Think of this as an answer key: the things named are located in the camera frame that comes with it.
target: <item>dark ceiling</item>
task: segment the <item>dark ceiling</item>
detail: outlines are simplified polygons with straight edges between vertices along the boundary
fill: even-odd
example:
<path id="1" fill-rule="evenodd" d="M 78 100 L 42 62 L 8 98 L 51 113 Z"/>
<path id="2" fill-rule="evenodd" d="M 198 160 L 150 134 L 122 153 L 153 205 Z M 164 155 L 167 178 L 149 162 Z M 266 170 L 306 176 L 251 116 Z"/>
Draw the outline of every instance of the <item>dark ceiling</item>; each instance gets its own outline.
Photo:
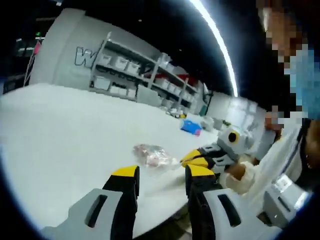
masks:
<path id="1" fill-rule="evenodd" d="M 235 73 L 238 95 L 263 108 L 283 103 L 289 81 L 277 53 L 266 45 L 254 0 L 201 0 L 224 40 Z M 43 0 L 32 17 L 57 16 L 63 8 L 86 10 L 88 16 L 118 26 L 167 53 L 173 65 L 217 92 L 233 95 L 220 47 L 190 0 Z"/>

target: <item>floor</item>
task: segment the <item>floor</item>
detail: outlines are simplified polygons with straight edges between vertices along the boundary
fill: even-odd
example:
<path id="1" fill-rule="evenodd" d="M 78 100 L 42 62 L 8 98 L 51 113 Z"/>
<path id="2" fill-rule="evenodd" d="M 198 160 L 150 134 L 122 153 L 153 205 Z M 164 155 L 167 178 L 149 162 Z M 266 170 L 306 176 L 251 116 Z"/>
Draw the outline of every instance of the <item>floor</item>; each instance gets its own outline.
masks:
<path id="1" fill-rule="evenodd" d="M 166 222 L 135 240 L 192 240 L 187 205 Z"/>

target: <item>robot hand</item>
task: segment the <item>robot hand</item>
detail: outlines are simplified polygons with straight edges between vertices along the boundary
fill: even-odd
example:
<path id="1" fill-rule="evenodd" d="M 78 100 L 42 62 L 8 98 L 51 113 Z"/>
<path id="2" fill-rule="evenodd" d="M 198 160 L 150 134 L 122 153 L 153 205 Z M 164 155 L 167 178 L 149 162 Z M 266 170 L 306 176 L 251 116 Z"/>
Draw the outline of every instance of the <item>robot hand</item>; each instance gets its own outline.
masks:
<path id="1" fill-rule="evenodd" d="M 180 162 L 183 167 L 196 165 L 213 169 L 216 174 L 234 164 L 254 144 L 254 138 L 248 130 L 229 126 L 219 135 L 216 143 L 205 145 L 188 153 Z"/>
<path id="2" fill-rule="evenodd" d="M 243 197 L 222 189 L 205 167 L 186 165 L 185 192 L 193 240 L 269 240 L 281 231 L 260 221 Z"/>
<path id="3" fill-rule="evenodd" d="M 138 210 L 138 166 L 112 173 L 102 189 L 93 189 L 76 202 L 68 218 L 42 235 L 50 240 L 132 240 Z"/>

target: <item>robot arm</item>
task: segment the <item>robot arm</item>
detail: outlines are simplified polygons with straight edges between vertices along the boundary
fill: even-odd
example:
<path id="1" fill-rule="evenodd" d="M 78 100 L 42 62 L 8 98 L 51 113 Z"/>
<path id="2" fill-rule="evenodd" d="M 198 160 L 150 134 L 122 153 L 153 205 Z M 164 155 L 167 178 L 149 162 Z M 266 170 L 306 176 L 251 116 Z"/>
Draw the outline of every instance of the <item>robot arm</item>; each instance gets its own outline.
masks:
<path id="1" fill-rule="evenodd" d="M 260 221 L 243 197 L 222 189 L 209 169 L 186 165 L 185 186 L 194 240 L 269 240 L 281 231 Z"/>
<path id="2" fill-rule="evenodd" d="M 229 126 L 219 135 L 216 143 L 205 145 L 188 153 L 180 162 L 183 167 L 196 165 L 222 173 L 226 167 L 237 162 L 254 144 L 251 132 Z"/>
<path id="3" fill-rule="evenodd" d="M 281 175 L 264 194 L 263 212 L 271 226 L 259 220 L 246 200 L 222 189 L 215 174 L 204 167 L 185 167 L 185 191 L 194 240 L 270 240 L 281 232 L 310 194 Z"/>
<path id="4" fill-rule="evenodd" d="M 93 189 L 76 202 L 68 218 L 42 235 L 50 240 L 132 240 L 138 210 L 139 167 L 120 168 L 102 189 Z"/>

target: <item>white shelving unit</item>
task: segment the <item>white shelving unit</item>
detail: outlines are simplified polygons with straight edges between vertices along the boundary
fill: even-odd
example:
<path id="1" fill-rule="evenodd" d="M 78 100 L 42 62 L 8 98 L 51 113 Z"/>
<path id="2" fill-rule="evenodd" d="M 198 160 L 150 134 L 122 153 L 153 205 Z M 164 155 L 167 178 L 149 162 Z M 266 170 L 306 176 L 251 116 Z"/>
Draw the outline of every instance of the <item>white shelving unit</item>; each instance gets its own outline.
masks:
<path id="1" fill-rule="evenodd" d="M 103 41 L 101 48 L 99 49 L 97 56 L 93 62 L 92 65 L 92 69 L 91 69 L 91 80 L 94 81 L 96 76 L 100 76 L 102 70 L 104 71 L 113 71 L 119 74 L 123 74 L 125 76 L 131 77 L 136 79 L 137 81 L 139 81 L 139 83 L 141 84 L 146 84 L 148 88 L 153 88 L 156 91 L 161 91 L 164 92 L 166 95 L 168 95 L 171 98 L 176 99 L 178 105 L 180 105 L 181 103 L 183 103 L 183 105 L 190 105 L 190 101 L 187 101 L 185 99 L 182 98 L 182 96 L 184 95 L 185 91 L 188 91 L 192 94 L 198 93 L 197 89 L 192 87 L 191 85 L 188 84 L 188 79 L 186 80 L 182 80 L 180 77 L 178 77 L 177 75 L 175 75 L 174 73 L 168 71 L 166 68 L 160 66 L 161 63 L 161 59 L 162 57 L 160 56 L 157 60 L 154 60 L 148 56 L 145 56 L 143 54 L 141 54 L 140 52 L 137 52 L 134 49 L 131 49 L 130 47 L 123 45 L 122 43 L 116 42 L 114 40 L 111 39 L 111 32 L 108 33 L 107 37 L 105 38 L 105 40 Z M 115 52 L 119 55 L 125 56 L 128 59 L 131 59 L 133 61 L 139 62 L 141 64 L 149 64 L 153 66 L 153 70 L 151 73 L 151 77 L 150 78 L 145 78 L 143 76 L 140 75 L 135 75 L 132 74 L 130 72 L 127 72 L 125 70 L 116 68 L 112 65 L 107 65 L 107 66 L 103 66 L 99 64 L 99 60 L 101 59 L 101 56 L 103 54 L 104 49 L 108 49 L 109 51 Z M 169 91 L 168 89 L 154 83 L 156 74 L 160 72 L 164 75 L 167 76 L 168 79 L 170 79 L 170 81 L 175 84 L 176 86 L 180 87 L 182 89 L 180 95 L 176 95 L 175 93 Z M 123 95 L 116 95 L 114 93 L 110 93 L 107 90 L 102 90 L 102 89 L 96 89 L 94 87 L 91 87 L 91 91 L 93 92 L 98 92 L 101 94 L 106 94 L 108 96 L 113 96 L 113 97 L 119 97 L 119 98 L 123 98 L 123 99 L 129 99 L 132 101 L 135 101 L 136 99 L 132 99 L 130 97 L 126 97 Z"/>
<path id="2" fill-rule="evenodd" d="M 116 94 L 116 93 L 111 93 L 111 92 L 109 92 L 107 90 L 98 89 L 98 88 L 95 88 L 95 87 L 91 87 L 89 89 L 89 91 L 97 93 L 97 94 L 104 94 L 104 95 L 107 95 L 107 96 L 116 97 L 116 98 L 120 98 L 120 99 L 126 99 L 126 100 L 130 100 L 130 101 L 134 101 L 134 102 L 137 101 L 137 99 L 135 97 L 129 97 L 129 96 L 124 96 L 124 95 L 120 95 L 120 94 Z"/>

